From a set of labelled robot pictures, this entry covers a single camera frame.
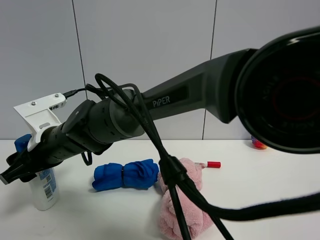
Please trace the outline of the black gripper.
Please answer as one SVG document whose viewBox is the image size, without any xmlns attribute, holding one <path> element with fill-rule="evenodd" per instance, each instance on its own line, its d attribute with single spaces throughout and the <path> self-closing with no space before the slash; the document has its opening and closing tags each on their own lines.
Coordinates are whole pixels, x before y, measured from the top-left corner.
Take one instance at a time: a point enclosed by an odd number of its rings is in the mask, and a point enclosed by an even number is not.
<svg viewBox="0 0 320 240">
<path fill-rule="evenodd" d="M 55 167 L 87 149 L 63 133 L 64 124 L 50 127 L 41 135 L 40 143 L 31 151 L 24 148 L 7 157 L 8 169 L 0 174 L 0 180 L 8 185 L 15 180 L 27 183 L 35 172 Z"/>
</svg>

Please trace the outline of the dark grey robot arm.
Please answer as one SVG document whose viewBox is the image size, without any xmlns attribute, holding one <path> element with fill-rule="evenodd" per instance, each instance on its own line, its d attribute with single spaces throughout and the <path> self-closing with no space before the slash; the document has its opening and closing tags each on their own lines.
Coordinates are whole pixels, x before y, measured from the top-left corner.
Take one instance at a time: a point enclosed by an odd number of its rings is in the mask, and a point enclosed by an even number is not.
<svg viewBox="0 0 320 240">
<path fill-rule="evenodd" d="M 83 101 L 61 123 L 54 110 L 74 91 L 52 94 L 16 107 L 32 129 L 22 151 L 7 158 L 0 179 L 28 182 L 39 171 L 82 155 L 90 165 L 113 143 L 154 136 L 147 118 L 159 120 L 206 109 L 222 123 L 239 118 L 267 146 L 295 154 L 320 151 L 320 29 L 283 35 L 259 49 L 248 48 L 201 63 L 143 93 L 117 86 L 98 73 L 99 102 Z"/>
</svg>

